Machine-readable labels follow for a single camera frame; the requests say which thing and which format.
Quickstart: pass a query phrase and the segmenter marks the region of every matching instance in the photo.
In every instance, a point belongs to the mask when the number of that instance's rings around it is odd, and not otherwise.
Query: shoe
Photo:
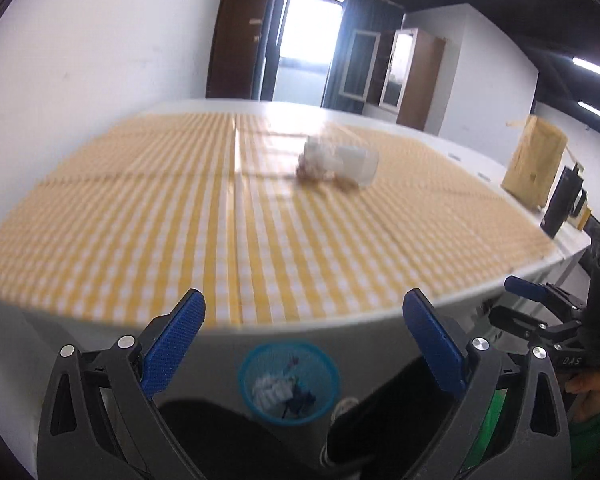
[[[341,399],[336,404],[333,411],[331,412],[331,425],[333,426],[333,423],[336,421],[336,419],[339,416],[344,415],[349,410],[352,410],[359,404],[360,404],[360,401],[357,400],[355,397],[345,397],[344,399]],[[327,443],[326,442],[324,443],[324,445],[322,446],[322,449],[320,450],[319,460],[320,460],[320,465],[322,467],[333,467],[336,465],[331,460],[329,460],[329,455],[327,454]]]
[[[333,426],[333,423],[339,416],[344,415],[349,410],[352,410],[359,404],[360,401],[357,400],[355,397],[345,397],[344,399],[341,399],[331,412],[331,425]]]

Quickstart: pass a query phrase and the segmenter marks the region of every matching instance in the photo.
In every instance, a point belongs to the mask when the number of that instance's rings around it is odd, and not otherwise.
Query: door
[[[321,106],[344,0],[275,0],[261,100]]]
[[[380,97],[380,107],[392,112],[400,109],[405,83],[413,58],[414,30],[398,30],[394,37],[389,66],[386,70],[384,88]]]
[[[384,89],[384,80],[386,79],[386,70],[389,67],[389,58],[394,47],[395,31],[384,31],[380,34],[378,42],[378,51],[376,52],[376,62],[371,73],[371,83],[369,92],[366,95],[366,102],[373,106],[380,104],[380,97]]]
[[[268,0],[221,0],[206,97],[250,99]]]

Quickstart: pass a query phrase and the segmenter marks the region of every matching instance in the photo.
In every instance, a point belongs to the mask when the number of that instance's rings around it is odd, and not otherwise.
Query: metal screw
[[[131,348],[136,343],[136,338],[132,335],[123,335],[118,339],[118,346],[120,348]]]
[[[477,337],[471,344],[474,345],[474,348],[477,350],[487,350],[489,348],[489,342],[483,337]]]
[[[532,352],[538,359],[544,359],[546,357],[546,350],[541,346],[534,346]]]
[[[70,355],[74,354],[74,346],[73,345],[64,345],[61,349],[60,349],[60,355],[62,357],[69,357]]]

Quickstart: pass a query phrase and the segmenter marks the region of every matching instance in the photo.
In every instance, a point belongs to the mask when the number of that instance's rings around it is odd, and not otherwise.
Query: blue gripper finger
[[[504,289],[511,294],[515,294],[521,298],[527,298],[536,303],[544,303],[544,300],[546,300],[547,297],[544,285],[528,282],[517,276],[509,276],[504,280]]]
[[[148,399],[169,385],[205,320],[205,297],[197,290],[187,294],[185,303],[144,357],[140,386]]]
[[[466,390],[464,357],[419,289],[405,295],[402,316],[438,387],[461,399]]]

